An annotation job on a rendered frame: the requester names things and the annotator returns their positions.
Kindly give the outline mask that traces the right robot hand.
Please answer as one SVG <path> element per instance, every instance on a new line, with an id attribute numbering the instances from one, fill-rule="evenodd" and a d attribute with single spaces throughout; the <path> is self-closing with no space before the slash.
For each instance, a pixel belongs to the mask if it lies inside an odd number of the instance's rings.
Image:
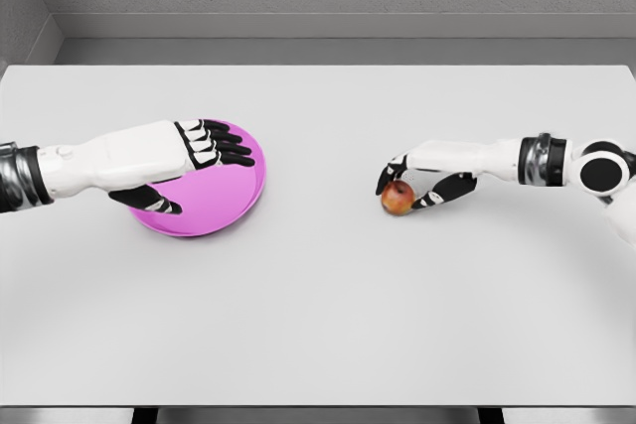
<path id="1" fill-rule="evenodd" d="M 410 208 L 423 210 L 455 201 L 475 191 L 477 175 L 482 172 L 482 149 L 476 143 L 426 141 L 388 161 L 380 174 L 376 195 L 380 196 L 389 183 L 399 180 L 407 170 L 449 172 L 430 191 L 414 199 Z"/>

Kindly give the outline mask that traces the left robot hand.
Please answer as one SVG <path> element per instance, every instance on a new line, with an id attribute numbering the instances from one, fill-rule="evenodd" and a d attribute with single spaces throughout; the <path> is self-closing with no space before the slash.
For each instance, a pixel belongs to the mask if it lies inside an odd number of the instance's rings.
<path id="1" fill-rule="evenodd" d="M 121 204 L 145 212 L 180 214 L 183 209 L 154 186 L 212 167 L 252 167 L 242 137 L 210 119 L 162 120 L 105 134 L 105 148 L 92 160 L 92 184 Z"/>

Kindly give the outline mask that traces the pink round plate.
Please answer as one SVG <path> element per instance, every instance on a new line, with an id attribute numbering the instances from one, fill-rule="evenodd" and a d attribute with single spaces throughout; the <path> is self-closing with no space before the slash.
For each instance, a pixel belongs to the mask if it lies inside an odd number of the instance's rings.
<path id="1" fill-rule="evenodd" d="M 195 237 L 221 230 L 245 215 L 263 190 L 266 162 L 253 136 L 233 123 L 229 127 L 231 133 L 242 138 L 241 145 L 251 150 L 254 166 L 211 167 L 156 184 L 154 188 L 179 204 L 182 212 L 167 214 L 130 209 L 135 219 L 165 235 Z"/>

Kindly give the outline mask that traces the red apple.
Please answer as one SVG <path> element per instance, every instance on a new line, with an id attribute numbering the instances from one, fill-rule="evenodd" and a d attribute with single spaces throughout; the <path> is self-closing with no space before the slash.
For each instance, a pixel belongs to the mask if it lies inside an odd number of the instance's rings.
<path id="1" fill-rule="evenodd" d="M 415 201 L 412 187 L 402 180 L 389 182 L 381 193 L 383 210 L 391 215 L 405 215 Z"/>

